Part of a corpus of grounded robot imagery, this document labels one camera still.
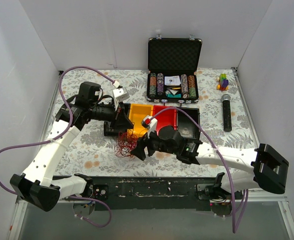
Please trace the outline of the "black bin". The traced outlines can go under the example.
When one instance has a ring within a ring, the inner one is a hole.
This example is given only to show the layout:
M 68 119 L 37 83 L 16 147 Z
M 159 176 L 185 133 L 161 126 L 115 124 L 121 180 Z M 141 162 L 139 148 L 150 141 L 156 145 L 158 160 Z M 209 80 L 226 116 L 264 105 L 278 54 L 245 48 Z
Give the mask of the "black bin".
M 128 129 L 133 128 L 132 122 L 129 120 L 130 103 L 125 103 L 122 112 L 118 118 L 112 122 L 104 121 L 104 136 L 116 136 L 125 133 Z
M 198 108 L 180 107 L 180 109 L 186 112 L 200 126 L 200 110 Z M 188 116 L 180 111 L 177 112 L 177 130 L 186 139 L 200 139 L 201 131 L 199 128 Z

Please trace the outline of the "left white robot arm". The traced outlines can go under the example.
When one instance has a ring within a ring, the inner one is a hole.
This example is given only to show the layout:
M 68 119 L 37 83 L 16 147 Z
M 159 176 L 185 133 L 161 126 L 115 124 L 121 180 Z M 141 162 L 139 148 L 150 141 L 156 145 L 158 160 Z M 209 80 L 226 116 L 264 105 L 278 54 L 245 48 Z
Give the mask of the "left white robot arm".
M 10 184 L 25 201 L 48 212 L 63 198 L 77 195 L 88 200 L 93 195 L 93 180 L 77 173 L 61 180 L 53 180 L 55 170 L 72 141 L 90 120 L 110 122 L 113 128 L 133 128 L 125 112 L 123 102 L 129 98 L 127 90 L 118 86 L 109 97 L 112 102 L 104 104 L 101 86 L 85 81 L 79 92 L 67 99 L 56 114 L 48 144 L 41 147 L 36 157 L 21 175 L 14 174 Z

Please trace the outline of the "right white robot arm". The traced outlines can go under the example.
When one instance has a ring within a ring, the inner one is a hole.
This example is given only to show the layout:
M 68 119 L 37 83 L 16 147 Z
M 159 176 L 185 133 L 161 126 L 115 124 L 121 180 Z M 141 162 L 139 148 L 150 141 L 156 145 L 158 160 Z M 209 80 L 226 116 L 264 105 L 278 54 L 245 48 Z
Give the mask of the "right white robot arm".
M 214 195 L 226 198 L 232 190 L 261 188 L 266 192 L 281 195 L 285 192 L 289 162 L 268 144 L 258 148 L 213 148 L 200 140 L 184 138 L 172 126 L 159 132 L 147 132 L 138 138 L 131 154 L 144 160 L 155 152 L 169 153 L 185 164 L 218 165 L 236 169 L 225 173 L 213 186 Z

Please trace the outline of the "floral table mat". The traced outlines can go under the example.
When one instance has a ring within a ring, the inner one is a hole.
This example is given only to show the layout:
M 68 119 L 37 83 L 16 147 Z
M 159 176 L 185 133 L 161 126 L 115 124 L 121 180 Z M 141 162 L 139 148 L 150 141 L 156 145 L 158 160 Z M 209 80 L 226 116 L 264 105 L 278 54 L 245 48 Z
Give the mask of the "floral table mat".
M 216 89 L 216 78 L 226 74 L 229 80 L 228 94 L 231 97 L 232 130 L 225 132 L 222 117 L 222 92 Z M 193 105 L 200 111 L 200 124 L 204 142 L 213 141 L 217 146 L 248 149 L 258 147 L 247 107 L 243 100 L 239 81 L 233 69 L 200 68 L 196 72 L 199 100 Z M 50 105 L 50 121 L 62 105 L 62 97 L 69 98 L 78 92 L 82 82 L 94 82 L 102 86 L 104 94 L 110 95 L 111 80 L 119 81 L 129 93 L 129 102 L 146 104 L 147 72 L 145 70 L 73 70 L 62 81 L 63 93 L 54 95 Z M 105 137 L 103 123 L 93 120 L 85 125 L 59 162 L 55 175 L 70 176 L 76 173 L 87 176 L 112 177 L 214 177 L 224 171 L 216 165 L 187 165 L 175 156 L 156 152 L 145 160 L 115 154 L 116 138 Z

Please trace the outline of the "yellow bin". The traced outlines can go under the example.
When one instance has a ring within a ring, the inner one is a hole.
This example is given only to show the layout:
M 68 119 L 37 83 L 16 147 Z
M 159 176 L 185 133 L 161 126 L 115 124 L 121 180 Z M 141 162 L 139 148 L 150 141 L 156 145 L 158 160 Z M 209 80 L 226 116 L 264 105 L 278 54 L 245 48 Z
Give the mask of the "yellow bin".
M 127 129 L 129 135 L 142 137 L 147 129 L 141 124 L 146 116 L 153 116 L 153 105 L 150 104 L 131 104 L 129 110 L 129 120 L 133 123 L 132 129 Z

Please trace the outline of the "red bin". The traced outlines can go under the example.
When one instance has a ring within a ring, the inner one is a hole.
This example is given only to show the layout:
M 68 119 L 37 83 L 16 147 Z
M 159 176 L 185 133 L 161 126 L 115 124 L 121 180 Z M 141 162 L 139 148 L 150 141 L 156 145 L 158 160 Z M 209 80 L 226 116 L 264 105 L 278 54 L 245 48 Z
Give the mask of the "red bin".
M 160 111 L 166 108 L 167 108 L 166 106 L 154 105 L 152 116 L 155 116 Z M 156 116 L 156 119 L 157 119 L 156 132 L 158 133 L 163 127 L 166 127 L 166 126 L 172 126 L 176 130 L 176 118 L 177 118 L 177 111 L 174 109 L 166 110 L 163 113 Z

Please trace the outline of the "playing card deck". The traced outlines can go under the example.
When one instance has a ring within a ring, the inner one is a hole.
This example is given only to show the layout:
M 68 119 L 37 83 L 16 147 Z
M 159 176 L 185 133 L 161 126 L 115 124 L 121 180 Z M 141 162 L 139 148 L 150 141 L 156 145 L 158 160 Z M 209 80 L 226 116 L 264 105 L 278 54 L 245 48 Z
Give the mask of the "playing card deck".
M 164 84 L 166 86 L 178 86 L 181 84 L 180 76 L 165 76 L 164 77 Z

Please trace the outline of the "black microphone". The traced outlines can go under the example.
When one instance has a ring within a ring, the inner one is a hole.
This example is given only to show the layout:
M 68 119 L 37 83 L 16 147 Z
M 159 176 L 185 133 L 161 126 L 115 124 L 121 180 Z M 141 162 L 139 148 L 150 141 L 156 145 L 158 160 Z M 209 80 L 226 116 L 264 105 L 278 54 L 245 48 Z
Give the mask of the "black microphone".
M 225 132 L 232 131 L 230 100 L 231 97 L 228 94 L 224 94 L 221 98 L 223 110 L 223 128 Z

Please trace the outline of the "black poker chip case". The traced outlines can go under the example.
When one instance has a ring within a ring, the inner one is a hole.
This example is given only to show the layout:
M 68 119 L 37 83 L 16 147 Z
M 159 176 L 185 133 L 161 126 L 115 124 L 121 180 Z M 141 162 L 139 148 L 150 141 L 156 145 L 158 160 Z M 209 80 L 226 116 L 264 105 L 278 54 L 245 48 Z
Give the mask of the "black poker chip case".
M 146 98 L 153 103 L 195 104 L 199 101 L 196 70 L 202 39 L 151 37 L 148 40 Z M 180 76 L 181 84 L 167 86 L 165 76 Z

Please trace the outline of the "colourful toy block car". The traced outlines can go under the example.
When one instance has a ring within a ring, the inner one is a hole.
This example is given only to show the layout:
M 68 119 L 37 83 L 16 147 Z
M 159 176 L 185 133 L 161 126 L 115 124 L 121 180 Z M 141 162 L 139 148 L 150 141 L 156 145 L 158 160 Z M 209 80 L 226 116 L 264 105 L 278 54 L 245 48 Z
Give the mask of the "colourful toy block car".
M 220 90 L 220 91 L 228 90 L 229 81 L 227 79 L 226 74 L 224 73 L 220 74 L 216 78 L 216 81 L 217 81 L 217 87 L 216 87 L 217 90 Z

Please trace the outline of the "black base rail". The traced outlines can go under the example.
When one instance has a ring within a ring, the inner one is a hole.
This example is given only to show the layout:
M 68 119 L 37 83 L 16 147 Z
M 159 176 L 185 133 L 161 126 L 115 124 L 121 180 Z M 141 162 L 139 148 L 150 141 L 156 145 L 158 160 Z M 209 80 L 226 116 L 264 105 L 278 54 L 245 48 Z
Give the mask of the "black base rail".
M 213 177 L 112 177 L 91 176 L 94 198 L 112 210 L 194 209 L 209 211 L 210 203 L 200 198 L 200 188 L 214 184 Z

